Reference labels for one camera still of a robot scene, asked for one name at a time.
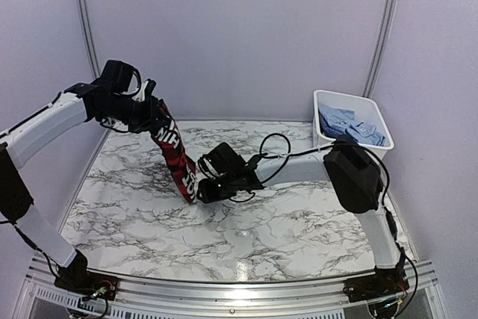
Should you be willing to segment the red black plaid shirt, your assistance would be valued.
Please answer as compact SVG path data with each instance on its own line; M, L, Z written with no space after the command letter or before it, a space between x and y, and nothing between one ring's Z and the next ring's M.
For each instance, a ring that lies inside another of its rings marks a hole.
M187 203L196 201L196 163L185 150L179 128L163 99L153 99L151 138L166 161L176 187Z

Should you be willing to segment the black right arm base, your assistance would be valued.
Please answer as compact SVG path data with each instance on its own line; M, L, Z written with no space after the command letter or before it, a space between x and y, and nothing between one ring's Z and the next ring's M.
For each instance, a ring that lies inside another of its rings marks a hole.
M374 268L374 273L347 279L343 292L351 303L372 300L409 290L410 285L404 269L406 254L399 247L400 257L397 265L391 269Z

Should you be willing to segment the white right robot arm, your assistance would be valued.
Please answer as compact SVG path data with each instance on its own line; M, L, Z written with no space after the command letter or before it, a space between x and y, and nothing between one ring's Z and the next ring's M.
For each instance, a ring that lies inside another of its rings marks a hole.
M385 206L390 176L382 160L349 135L302 152L272 155L261 149L249 160L222 142L197 164L204 176L197 198L205 204L231 200L240 191L254 194L284 183L331 182L339 203L357 217L372 248L380 271L370 278L370 289L385 295L398 284L399 273L394 268L402 251L393 216Z

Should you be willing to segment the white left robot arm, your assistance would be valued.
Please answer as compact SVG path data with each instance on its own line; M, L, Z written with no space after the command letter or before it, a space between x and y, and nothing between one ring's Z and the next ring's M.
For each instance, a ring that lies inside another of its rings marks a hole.
M71 128L96 120L126 125L129 132L157 134L168 126L170 115L161 100L153 96L155 81L138 81L139 71L122 61L109 60L102 74L89 84L77 83L19 124L1 133L1 214L36 247L61 267L68 267L64 279L79 293L94 286L94 276L79 264L79 254L34 207L34 200L19 170L42 148Z

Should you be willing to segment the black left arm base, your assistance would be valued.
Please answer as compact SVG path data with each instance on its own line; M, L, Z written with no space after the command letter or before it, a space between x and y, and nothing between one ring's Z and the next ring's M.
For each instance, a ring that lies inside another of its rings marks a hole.
M87 266L85 255L76 250L74 259L67 267L58 266L55 287L90 297L104 288L105 293L98 293L98 295L107 300L114 300L119 279L116 276L92 272L87 269Z

